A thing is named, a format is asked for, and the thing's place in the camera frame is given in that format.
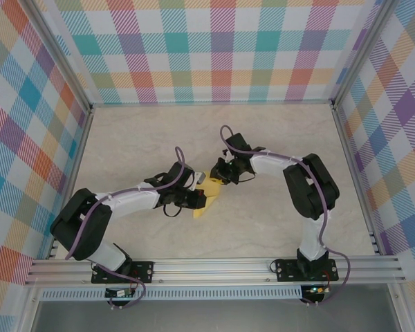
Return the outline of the aluminium side rail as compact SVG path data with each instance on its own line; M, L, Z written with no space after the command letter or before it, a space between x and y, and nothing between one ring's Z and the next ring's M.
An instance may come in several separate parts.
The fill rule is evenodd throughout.
M366 227L369 233L369 236L371 238L372 246L374 249L374 252L376 255L383 255L382 252L382 245L378 240L377 234L376 234L376 226L374 224L373 217L371 215L371 210L369 209L369 206L367 204L367 198L365 196L365 193L362 189L362 182L361 177L358 173L358 167L356 164L356 160L352 154L349 139L344 131L342 121L340 119L339 113L337 108L331 104L331 114L338 132L338 136L340 138L340 142L342 145L342 149L344 152L344 156L347 160L347 165L349 167L349 172L351 175L351 180L354 184L356 195L358 197L358 201L362 210L362 215L366 223Z
M84 128L83 128L82 135L81 135L81 138L80 138L80 141L79 141L79 145L77 146L77 149L76 149L75 157L74 157L72 168L71 168L71 173L70 173L70 175L67 179L67 182L66 182L66 187L65 187L65 190L64 190L64 197L62 199L60 209L62 209L66 205L68 200L73 195L73 190L74 190L74 187L75 187L75 184L76 184L76 181L77 181L77 176L78 176L78 173L79 173L79 170L80 170L80 165L82 163L84 150L86 148L87 140L89 138L89 134L90 134L90 131L91 131L91 126L92 126L93 118L94 118L94 112L95 112L95 109L93 108L93 105L91 105L90 109L87 111L86 116L85 116ZM47 227L48 242L47 242L46 247L43 251L43 255L41 256L42 259L49 259L50 258L50 253L52 251L53 243L55 241L54 236L50 232L50 227L51 227L52 223L53 222L50 222L48 224L48 227Z

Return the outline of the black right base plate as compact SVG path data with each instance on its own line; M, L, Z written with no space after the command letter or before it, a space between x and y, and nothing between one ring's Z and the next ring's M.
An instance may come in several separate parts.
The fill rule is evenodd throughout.
M319 262L277 259L275 272L278 282L334 282L339 280L334 259L325 259Z

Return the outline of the small green circuit board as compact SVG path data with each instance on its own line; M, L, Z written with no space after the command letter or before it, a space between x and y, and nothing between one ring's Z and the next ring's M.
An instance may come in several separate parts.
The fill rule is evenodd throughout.
M134 288L106 288L105 297L107 298L132 298L136 293Z

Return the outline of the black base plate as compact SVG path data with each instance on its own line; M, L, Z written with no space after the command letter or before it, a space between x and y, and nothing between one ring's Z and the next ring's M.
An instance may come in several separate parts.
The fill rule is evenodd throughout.
M152 281L154 262L126 260L121 267L115 271L108 272L98 264L92 266L92 284L128 284L131 278L138 279L145 284Z
M319 262L277 259L275 272L278 282L334 282L339 280L334 259L325 259Z

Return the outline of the grey metal panel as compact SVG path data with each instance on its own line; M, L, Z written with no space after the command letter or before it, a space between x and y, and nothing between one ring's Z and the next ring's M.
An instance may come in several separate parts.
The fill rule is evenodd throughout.
M379 314L341 303L307 307L276 300L142 302L111 310L104 302L42 302L31 332L401 332Z

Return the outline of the yellow paper sheet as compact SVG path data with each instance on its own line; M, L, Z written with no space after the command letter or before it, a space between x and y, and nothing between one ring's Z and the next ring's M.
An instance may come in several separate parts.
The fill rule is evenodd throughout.
M211 178L210 172L201 172L199 179L196 182L195 189L203 190L206 196L205 206L195 209L193 211L193 218L201 217L205 211L211 206L215 199L220 195L222 182L218 179Z

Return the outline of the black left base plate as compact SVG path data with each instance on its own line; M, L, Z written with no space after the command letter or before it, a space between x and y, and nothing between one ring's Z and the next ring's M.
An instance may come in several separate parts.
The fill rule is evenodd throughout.
M98 264L92 266L92 284L128 284L131 278L138 279L145 284L152 281L154 262L126 260L121 267L115 271L108 272Z

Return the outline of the aluminium frame post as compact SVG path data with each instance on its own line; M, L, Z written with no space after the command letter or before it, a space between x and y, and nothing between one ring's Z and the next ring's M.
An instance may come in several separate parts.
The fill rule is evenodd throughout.
M53 61L58 66L65 81L70 86L73 95L77 98L81 107L83 107L87 113L92 111L92 106L87 98L82 85L79 83L72 67L70 66L63 50L61 49L57 39L52 33L49 25L46 23L41 10L38 8L35 0L18 0L19 4L28 15L30 22L35 27L35 30L44 42L46 49L50 53Z
M399 0L366 0L363 5L348 39L342 63L337 67L338 76L329 97L333 111L338 110L348 94L398 2Z

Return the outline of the wide aluminium frame rail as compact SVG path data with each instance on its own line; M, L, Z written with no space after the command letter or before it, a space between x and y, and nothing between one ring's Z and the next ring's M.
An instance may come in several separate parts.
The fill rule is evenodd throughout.
M337 275L333 284L393 284L406 281L395 256L355 256L348 261L334 257L335 263L323 277ZM236 259L155 259L152 286L250 286L276 284L272 258ZM36 260L26 278L27 286L91 285L93 264L60 259Z

